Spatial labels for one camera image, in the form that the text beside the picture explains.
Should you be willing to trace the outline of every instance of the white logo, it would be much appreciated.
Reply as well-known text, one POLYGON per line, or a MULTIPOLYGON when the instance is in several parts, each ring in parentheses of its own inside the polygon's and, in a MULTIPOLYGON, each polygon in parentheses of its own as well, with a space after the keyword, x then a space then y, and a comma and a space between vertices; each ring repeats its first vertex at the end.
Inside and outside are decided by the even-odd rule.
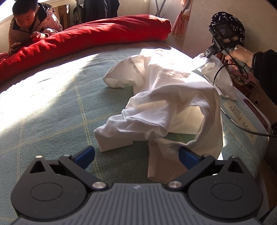
POLYGON ((136 185, 136 186, 134 186, 133 188, 138 190, 138 189, 140 189, 140 188, 141 188, 141 186, 137 184, 137 185, 136 185))

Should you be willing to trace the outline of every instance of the boy's hair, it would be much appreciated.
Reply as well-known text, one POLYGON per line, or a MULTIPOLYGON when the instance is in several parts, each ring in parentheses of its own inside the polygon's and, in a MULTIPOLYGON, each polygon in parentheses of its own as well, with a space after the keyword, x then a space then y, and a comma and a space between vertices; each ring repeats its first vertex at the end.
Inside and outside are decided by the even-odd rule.
POLYGON ((12 7, 12 13, 14 15, 22 15, 30 10, 36 11, 38 7, 38 0, 16 0, 12 7))

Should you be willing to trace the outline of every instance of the device screen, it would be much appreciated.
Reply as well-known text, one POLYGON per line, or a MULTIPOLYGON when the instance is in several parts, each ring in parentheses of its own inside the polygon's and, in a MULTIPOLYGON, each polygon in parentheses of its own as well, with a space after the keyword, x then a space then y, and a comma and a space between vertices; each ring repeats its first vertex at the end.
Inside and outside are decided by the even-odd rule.
POLYGON ((234 32, 232 30, 230 30, 230 28, 225 24, 217 26, 217 29, 221 33, 223 39, 225 39, 229 36, 232 36, 234 34, 234 32))

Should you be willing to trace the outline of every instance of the beige label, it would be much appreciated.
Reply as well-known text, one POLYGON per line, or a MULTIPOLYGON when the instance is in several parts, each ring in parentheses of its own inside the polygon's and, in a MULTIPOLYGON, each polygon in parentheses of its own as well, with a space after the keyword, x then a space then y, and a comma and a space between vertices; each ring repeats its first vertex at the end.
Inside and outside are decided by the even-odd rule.
MULTIPOLYGON (((228 100, 223 103, 224 108, 231 114, 235 122, 245 129, 249 131, 257 132, 256 128, 249 121, 249 119, 243 114, 243 112, 236 106, 234 101, 228 100)), ((250 139, 250 141, 254 144, 257 139, 257 135, 250 134, 245 132, 246 136, 250 139)))

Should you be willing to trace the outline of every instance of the mattress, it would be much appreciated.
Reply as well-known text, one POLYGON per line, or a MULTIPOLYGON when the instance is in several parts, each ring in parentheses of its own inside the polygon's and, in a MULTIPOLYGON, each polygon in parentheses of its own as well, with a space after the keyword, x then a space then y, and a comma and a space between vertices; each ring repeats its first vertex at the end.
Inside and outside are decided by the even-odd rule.
MULTIPOLYGON (((88 172, 108 184, 150 182, 147 142, 100 152, 93 134, 110 116, 120 114, 133 95, 130 86, 108 88, 102 81, 103 76, 114 64, 139 54, 143 48, 165 48, 181 54, 161 42, 94 47, 41 65, 1 87, 5 90, 22 80, 0 94, 0 224, 16 219, 10 194, 36 155, 57 159, 92 145, 96 156, 88 172)), ((245 107, 244 96, 238 90, 236 94, 237 102, 222 99, 222 107, 228 109, 228 104, 235 104, 248 123, 262 131, 258 119, 245 107)), ((268 138, 257 137, 252 142, 226 117, 222 116, 222 120, 222 158, 240 156, 256 177, 268 138)), ((194 135, 168 134, 166 138, 188 142, 194 135)))

